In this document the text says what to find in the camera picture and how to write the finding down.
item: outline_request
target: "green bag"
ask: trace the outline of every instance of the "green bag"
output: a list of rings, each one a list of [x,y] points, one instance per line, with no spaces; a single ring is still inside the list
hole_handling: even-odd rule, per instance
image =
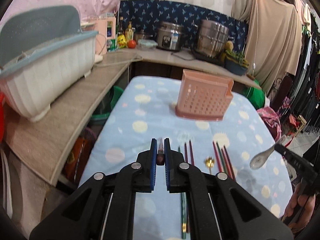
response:
[[[242,95],[250,101],[256,110],[263,108],[265,105],[266,98],[264,92],[260,89],[249,87],[243,91]]]

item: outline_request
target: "tiled floor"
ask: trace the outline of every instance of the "tiled floor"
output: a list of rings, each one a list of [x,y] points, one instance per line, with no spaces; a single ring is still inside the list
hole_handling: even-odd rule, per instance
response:
[[[292,152],[302,156],[311,146],[312,144],[317,140],[318,134],[313,133],[303,133],[299,134],[296,138],[292,140],[290,145],[287,147]],[[287,142],[291,140],[290,138],[287,138],[283,145],[286,145]]]

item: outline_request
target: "light blue tablecloth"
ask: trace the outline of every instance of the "light blue tablecloth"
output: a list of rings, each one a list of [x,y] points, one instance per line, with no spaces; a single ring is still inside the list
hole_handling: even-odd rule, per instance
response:
[[[150,149],[152,138],[160,137],[169,138],[174,150],[178,146],[183,149],[184,143],[191,139],[195,166],[208,173],[204,160],[214,157],[212,141],[215,140],[221,147],[227,147],[237,183],[274,215],[282,216],[292,189],[281,155],[274,152],[260,170],[249,167],[254,155],[274,144],[250,102],[234,93],[221,122],[179,118],[174,106],[180,84],[157,77],[132,79],[95,143],[80,184],[98,171],[107,175],[119,172],[134,162],[138,153]],[[217,165],[212,173],[218,173]],[[133,239],[180,239],[180,235],[180,195],[166,191],[164,166],[157,166],[154,192],[138,193],[136,197]]]

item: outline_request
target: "tomato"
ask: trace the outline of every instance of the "tomato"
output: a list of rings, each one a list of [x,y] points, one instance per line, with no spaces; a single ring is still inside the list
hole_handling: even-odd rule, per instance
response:
[[[136,41],[134,41],[134,40],[128,41],[128,48],[129,49],[134,49],[136,46],[137,46]]]

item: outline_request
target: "stainless steel pot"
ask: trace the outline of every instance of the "stainless steel pot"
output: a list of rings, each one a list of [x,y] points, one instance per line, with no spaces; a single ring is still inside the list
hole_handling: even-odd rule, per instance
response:
[[[183,33],[183,26],[179,24],[160,22],[160,28],[174,30]]]
[[[180,51],[183,45],[183,33],[177,30],[158,28],[158,48]]]
[[[198,40],[196,51],[209,57],[216,57],[220,54],[228,41],[229,29],[224,25],[202,20],[198,28]]]
[[[144,32],[144,30],[141,30],[140,32],[134,34],[133,39],[138,44],[138,40],[149,40],[152,37],[153,35],[147,34]]]

